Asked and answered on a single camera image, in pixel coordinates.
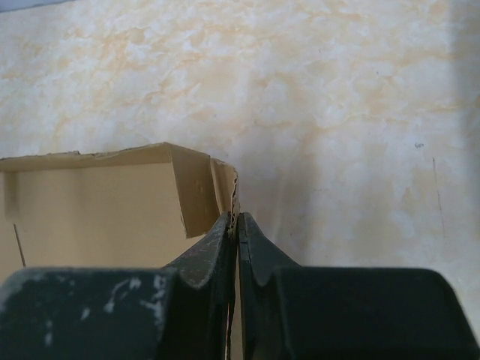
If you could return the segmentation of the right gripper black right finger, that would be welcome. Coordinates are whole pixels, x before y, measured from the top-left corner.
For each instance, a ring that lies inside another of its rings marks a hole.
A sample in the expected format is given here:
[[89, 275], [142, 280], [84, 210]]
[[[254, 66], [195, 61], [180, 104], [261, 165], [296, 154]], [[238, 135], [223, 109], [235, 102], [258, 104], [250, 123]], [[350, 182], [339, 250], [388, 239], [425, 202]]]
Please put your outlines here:
[[246, 359], [477, 359], [446, 279], [426, 268], [309, 267], [238, 219]]

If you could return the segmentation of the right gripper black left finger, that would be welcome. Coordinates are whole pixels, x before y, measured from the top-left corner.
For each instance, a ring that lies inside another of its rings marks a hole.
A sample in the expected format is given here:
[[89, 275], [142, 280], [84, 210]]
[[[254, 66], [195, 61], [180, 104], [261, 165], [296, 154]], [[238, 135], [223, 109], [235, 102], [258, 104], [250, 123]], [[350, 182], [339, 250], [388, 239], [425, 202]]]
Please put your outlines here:
[[230, 215], [160, 268], [24, 268], [1, 286], [3, 359], [222, 359]]

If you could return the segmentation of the brown cardboard box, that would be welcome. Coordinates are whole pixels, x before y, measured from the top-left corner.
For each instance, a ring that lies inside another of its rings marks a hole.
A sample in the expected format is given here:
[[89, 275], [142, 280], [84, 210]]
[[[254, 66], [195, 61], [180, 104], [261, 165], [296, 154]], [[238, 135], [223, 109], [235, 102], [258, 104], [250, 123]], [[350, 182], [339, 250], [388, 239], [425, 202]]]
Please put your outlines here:
[[121, 151], [1, 160], [1, 287], [22, 269], [157, 269], [229, 214], [235, 252], [238, 175], [221, 160], [163, 142]]

